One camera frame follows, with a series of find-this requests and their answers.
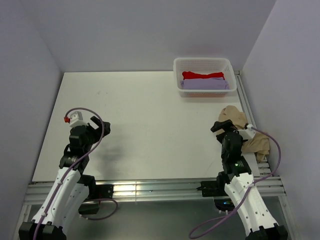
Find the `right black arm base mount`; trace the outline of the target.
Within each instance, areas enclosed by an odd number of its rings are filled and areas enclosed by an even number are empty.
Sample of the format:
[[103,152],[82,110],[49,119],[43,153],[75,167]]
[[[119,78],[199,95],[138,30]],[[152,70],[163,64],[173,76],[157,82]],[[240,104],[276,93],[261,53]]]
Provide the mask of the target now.
[[219,187],[216,180],[201,181],[196,188],[201,192],[203,198],[213,198],[214,206],[222,212],[233,211],[235,206],[225,191]]

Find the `beige t shirt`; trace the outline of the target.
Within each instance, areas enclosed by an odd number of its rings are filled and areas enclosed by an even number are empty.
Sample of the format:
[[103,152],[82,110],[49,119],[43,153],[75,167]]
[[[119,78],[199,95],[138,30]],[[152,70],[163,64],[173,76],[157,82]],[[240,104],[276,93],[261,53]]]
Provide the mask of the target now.
[[[238,130],[243,130],[248,123],[245,113],[239,111],[234,105],[228,105],[220,112],[218,121],[223,122],[226,120],[231,120]],[[270,154],[269,138],[257,132],[253,139],[249,139],[242,145],[241,150],[244,154],[255,154],[256,160],[262,162]]]

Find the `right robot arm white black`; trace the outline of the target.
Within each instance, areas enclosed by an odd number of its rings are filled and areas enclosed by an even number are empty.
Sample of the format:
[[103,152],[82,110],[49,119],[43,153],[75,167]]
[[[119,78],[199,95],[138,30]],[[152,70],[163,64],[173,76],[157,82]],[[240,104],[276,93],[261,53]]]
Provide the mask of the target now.
[[241,218],[247,240],[287,240],[288,232],[279,225],[268,210],[261,197],[252,170],[243,156],[243,143],[252,139],[256,132],[252,125],[238,130],[228,119],[216,121],[211,132],[221,143],[223,171],[217,176],[216,189],[222,195],[228,195],[234,209]]

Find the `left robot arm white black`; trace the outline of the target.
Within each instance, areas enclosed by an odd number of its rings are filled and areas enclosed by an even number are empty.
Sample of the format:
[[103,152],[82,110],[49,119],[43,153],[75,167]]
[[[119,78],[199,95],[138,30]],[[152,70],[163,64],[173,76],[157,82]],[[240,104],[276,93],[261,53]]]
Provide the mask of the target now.
[[71,130],[69,143],[59,162],[57,176],[41,208],[18,230],[21,240],[65,240],[72,219],[85,200],[96,197],[94,176],[85,175],[89,154],[111,131],[111,124],[92,116],[93,128],[81,117],[66,117]]

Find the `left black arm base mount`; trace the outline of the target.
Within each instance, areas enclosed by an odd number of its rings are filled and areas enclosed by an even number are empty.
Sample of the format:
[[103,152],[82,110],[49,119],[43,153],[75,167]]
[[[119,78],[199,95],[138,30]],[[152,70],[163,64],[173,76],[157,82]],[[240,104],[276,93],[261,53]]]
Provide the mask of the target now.
[[85,199],[78,209],[80,215],[96,215],[101,208],[100,201],[94,199],[112,199],[114,186],[112,184],[98,184],[93,192]]

